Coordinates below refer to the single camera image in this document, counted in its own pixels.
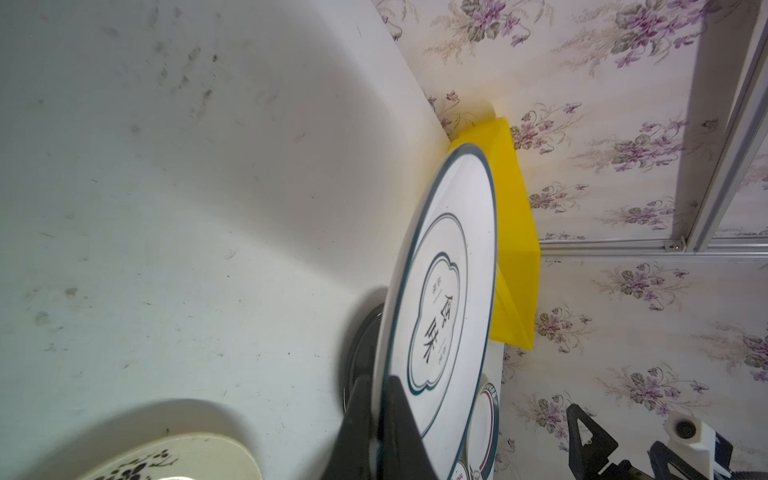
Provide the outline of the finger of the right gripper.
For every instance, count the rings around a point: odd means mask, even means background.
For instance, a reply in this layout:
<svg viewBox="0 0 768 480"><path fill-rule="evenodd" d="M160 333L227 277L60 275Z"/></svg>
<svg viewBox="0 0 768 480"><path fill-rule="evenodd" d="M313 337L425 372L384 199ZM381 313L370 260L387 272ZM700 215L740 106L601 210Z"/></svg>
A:
<svg viewBox="0 0 768 480"><path fill-rule="evenodd" d="M648 456L655 480L702 480L702 474L660 441L654 442Z"/></svg>
<svg viewBox="0 0 768 480"><path fill-rule="evenodd" d="M566 409L569 432L568 465L577 480L614 479L617 466L609 457L618 442L578 404Z"/></svg>

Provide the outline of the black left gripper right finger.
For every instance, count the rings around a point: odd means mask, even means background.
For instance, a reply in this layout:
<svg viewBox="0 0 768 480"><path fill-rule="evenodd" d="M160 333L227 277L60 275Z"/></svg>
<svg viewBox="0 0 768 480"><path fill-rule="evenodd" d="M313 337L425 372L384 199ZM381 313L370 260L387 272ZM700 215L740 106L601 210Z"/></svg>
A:
<svg viewBox="0 0 768 480"><path fill-rule="evenodd" d="M390 376L384 394L379 479L437 479L400 379Z"/></svg>

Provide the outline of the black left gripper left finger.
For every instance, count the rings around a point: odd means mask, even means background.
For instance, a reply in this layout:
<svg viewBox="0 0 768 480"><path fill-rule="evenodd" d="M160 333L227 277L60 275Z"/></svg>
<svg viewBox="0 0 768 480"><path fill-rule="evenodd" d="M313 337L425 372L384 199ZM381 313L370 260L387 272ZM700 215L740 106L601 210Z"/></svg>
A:
<svg viewBox="0 0 768 480"><path fill-rule="evenodd" d="M358 377L322 480L371 478L371 393L371 376Z"/></svg>

